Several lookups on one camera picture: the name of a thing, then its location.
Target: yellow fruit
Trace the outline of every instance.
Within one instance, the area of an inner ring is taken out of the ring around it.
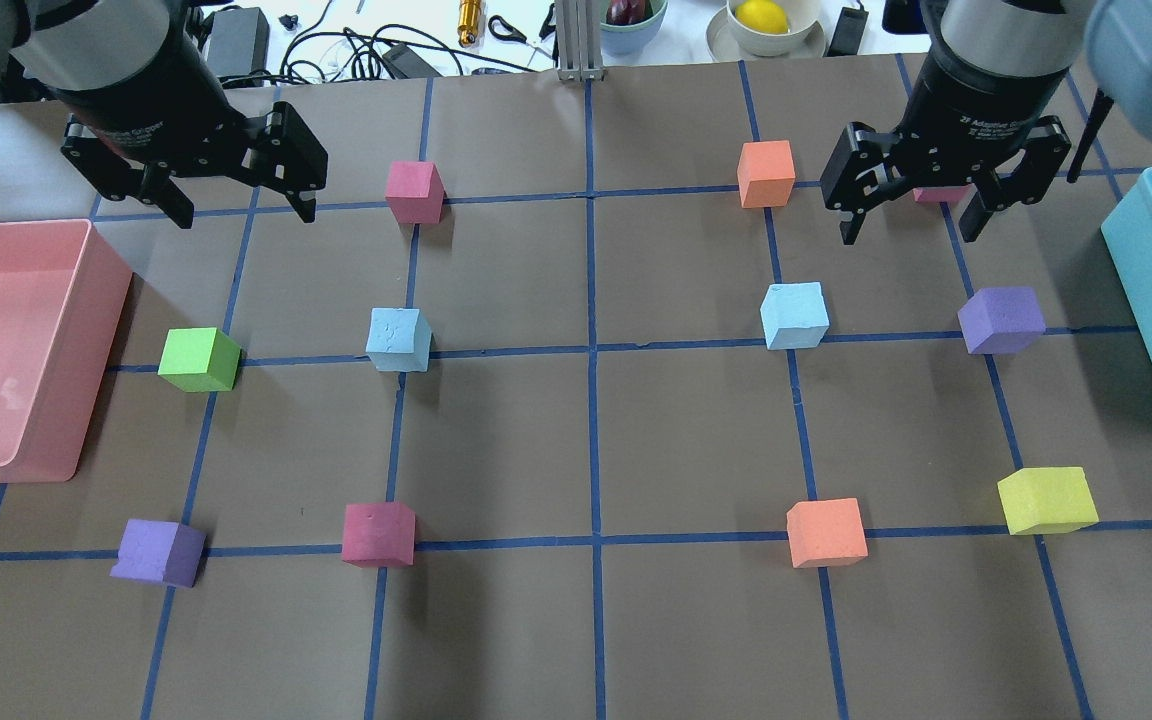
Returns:
[[[736,8],[736,20],[740,20],[742,26],[758,32],[770,35],[790,32],[790,18],[781,6],[772,3],[772,0],[745,0]]]

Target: purple cube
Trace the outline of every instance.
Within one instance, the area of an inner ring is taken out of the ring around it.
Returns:
[[[202,558],[202,530],[159,520],[128,520],[109,577],[192,588]]]
[[[958,311],[972,355],[1020,353],[1047,329],[1032,287],[980,288]]]

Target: block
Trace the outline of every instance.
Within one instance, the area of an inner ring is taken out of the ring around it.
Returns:
[[[384,373],[424,373],[434,332],[420,310],[372,306],[367,357]]]
[[[1014,536],[1069,533],[1100,523],[1082,468],[1025,468],[998,480],[998,497]]]
[[[340,560],[358,568],[394,568],[416,561],[416,514],[402,502],[344,506]]]
[[[185,392],[234,389],[243,348],[217,328],[168,331],[159,377]]]
[[[838,568],[869,556],[855,497],[805,500],[785,515],[795,568]]]
[[[963,340],[972,355],[1020,353],[1047,329],[1032,287],[986,287],[958,311]]]
[[[400,223],[435,223],[444,217],[444,179],[433,162],[396,160],[389,165],[385,202]]]
[[[948,202],[950,205],[963,200],[969,192],[972,192],[970,184],[960,187],[916,187],[914,189],[914,202]]]
[[[160,520],[128,520],[111,578],[192,588],[204,532]]]
[[[736,164],[742,209],[782,209],[794,190],[789,141],[746,142]]]
[[[768,350],[801,350],[820,344],[829,328],[820,283],[773,285],[763,297],[763,335]]]

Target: white saucer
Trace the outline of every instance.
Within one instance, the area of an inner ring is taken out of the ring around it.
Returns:
[[[727,29],[727,8],[714,13],[714,18],[708,21],[708,28],[705,28],[705,40],[708,41],[708,54],[713,56],[717,63],[767,59],[763,58],[763,55],[746,53],[744,50],[741,50],[740,45],[736,45],[736,37]],[[809,29],[803,45],[788,51],[785,55],[776,55],[776,58],[820,58],[824,55],[824,47],[826,47],[824,28],[820,26],[819,22],[814,22],[812,23],[812,29]]]

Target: pink bin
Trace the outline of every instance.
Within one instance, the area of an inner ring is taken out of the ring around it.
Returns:
[[[131,278],[88,220],[0,223],[0,483],[74,476]]]

